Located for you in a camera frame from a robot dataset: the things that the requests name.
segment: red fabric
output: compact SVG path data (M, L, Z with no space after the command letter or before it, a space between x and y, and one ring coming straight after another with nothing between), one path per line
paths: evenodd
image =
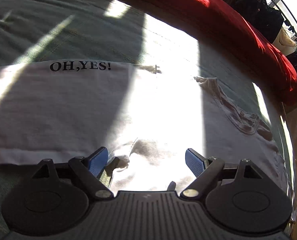
M146 0L171 8L199 24L235 57L250 66L277 98L292 105L297 101L297 74L288 59L244 18L222 0Z

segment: mattress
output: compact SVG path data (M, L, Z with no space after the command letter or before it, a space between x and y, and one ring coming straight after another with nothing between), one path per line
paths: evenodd
M248 66L194 23L140 0L0 0L0 66L63 58L158 65L177 77L217 77L228 97L271 128L296 190L282 103ZM31 169L0 165L0 205ZM0 238L7 232L0 214Z

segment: metal screw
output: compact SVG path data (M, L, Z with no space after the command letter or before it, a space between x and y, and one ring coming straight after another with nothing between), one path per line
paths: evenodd
M189 188L183 191L183 195L186 197L196 197L198 196L198 191L195 189Z
M100 198L108 198L108 197L111 197L111 192L108 190L101 189L95 193L95 196Z

